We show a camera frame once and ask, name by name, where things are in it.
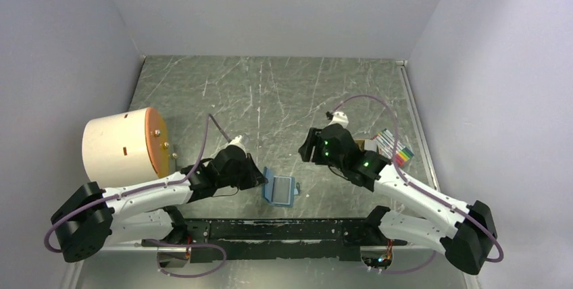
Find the blue leather card holder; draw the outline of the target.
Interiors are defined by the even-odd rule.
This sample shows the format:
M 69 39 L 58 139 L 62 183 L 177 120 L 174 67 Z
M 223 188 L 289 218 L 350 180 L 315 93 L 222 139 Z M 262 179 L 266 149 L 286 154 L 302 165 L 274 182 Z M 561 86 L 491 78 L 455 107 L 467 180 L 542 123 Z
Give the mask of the blue leather card holder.
M 276 175 L 269 167 L 263 170 L 267 182 L 262 188 L 263 199 L 271 206 L 292 207 L 300 193 L 300 183 L 292 176 Z

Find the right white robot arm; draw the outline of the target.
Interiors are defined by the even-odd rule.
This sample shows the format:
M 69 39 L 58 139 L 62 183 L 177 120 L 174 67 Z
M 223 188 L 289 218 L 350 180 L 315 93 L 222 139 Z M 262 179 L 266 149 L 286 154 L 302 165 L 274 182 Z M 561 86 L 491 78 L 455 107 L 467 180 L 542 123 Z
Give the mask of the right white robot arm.
M 497 231 L 491 209 L 470 205 L 430 188 L 375 151 L 359 148 L 340 124 L 310 128 L 298 150 L 304 162 L 338 169 L 350 183 L 383 194 L 412 209 L 415 217 L 377 206 L 364 234 L 372 244 L 402 240 L 430 248 L 458 270 L 478 275 L 494 247 Z

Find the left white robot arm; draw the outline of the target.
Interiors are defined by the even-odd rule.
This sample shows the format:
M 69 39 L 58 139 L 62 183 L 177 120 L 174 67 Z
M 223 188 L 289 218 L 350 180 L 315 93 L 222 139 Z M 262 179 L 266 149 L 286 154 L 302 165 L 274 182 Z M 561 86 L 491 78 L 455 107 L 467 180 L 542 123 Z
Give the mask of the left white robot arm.
M 178 206 L 213 197 L 222 188 L 248 190 L 266 182 L 252 156 L 237 145 L 154 181 L 118 188 L 89 182 L 52 215 L 45 246 L 74 263 L 122 242 L 189 244 L 193 237 Z

